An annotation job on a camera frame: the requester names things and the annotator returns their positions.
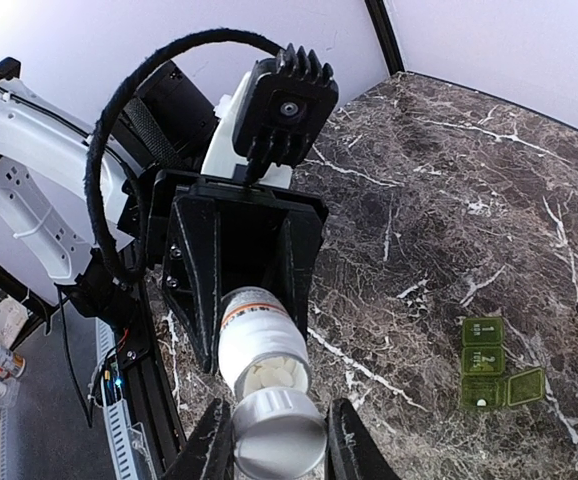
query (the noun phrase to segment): white pill bottle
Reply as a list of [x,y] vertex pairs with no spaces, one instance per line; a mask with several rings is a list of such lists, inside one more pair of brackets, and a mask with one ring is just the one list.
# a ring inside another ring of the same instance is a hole
[[323,460],[324,418],[307,396],[307,345],[278,299],[244,287],[223,299],[220,373],[239,402],[234,457],[252,479],[293,479]]

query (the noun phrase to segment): bolt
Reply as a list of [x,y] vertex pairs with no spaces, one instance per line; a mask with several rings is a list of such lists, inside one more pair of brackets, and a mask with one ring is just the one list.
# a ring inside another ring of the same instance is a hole
[[167,277],[167,286],[169,288],[178,288],[178,279],[172,277],[171,275],[169,275]]
[[180,258],[182,257],[182,250],[180,249],[180,247],[178,247],[178,245],[173,244],[171,246],[171,258]]
[[280,107],[280,113],[282,113],[285,117],[293,117],[300,111],[298,105],[294,102],[285,102]]

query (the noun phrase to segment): orange stripe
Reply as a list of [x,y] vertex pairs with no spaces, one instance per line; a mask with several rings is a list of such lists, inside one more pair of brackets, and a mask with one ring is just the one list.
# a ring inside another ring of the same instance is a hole
[[236,308],[233,312],[231,312],[227,317],[225,317],[225,319],[222,321],[222,324],[220,324],[220,329],[222,330],[223,328],[225,328],[225,326],[231,321],[233,320],[233,317],[235,317],[237,314],[239,314],[240,312],[242,312],[243,310],[247,310],[248,308],[253,308],[253,307],[267,307],[267,308],[272,308],[274,310],[277,310],[280,313],[283,313],[285,315],[287,315],[287,312],[284,309],[278,308],[275,305],[272,305],[271,303],[248,303],[246,305],[243,305],[242,307],[238,307]]

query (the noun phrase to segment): white backdrop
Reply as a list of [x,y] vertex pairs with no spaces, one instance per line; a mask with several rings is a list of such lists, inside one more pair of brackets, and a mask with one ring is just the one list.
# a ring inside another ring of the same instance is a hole
[[407,70],[578,128],[578,1],[385,1]]
[[[31,89],[93,123],[118,83],[156,48],[221,26],[313,48],[333,65],[341,103],[387,77],[361,0],[0,0],[0,60],[20,60]],[[177,62],[215,103],[233,92],[260,55],[245,46],[207,46]],[[76,231],[91,238],[84,205],[35,178]],[[44,298],[55,297],[42,266],[2,220],[0,264]]]

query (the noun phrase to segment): tabletop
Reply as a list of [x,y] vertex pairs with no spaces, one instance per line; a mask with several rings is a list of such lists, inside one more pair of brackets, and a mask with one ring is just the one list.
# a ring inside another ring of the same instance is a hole
[[[292,188],[331,212],[309,313],[321,411],[349,398],[403,479],[578,479],[578,132],[399,74],[330,118]],[[228,389],[151,290],[190,432]],[[507,372],[544,367],[545,400],[459,408],[461,322],[492,315]]]

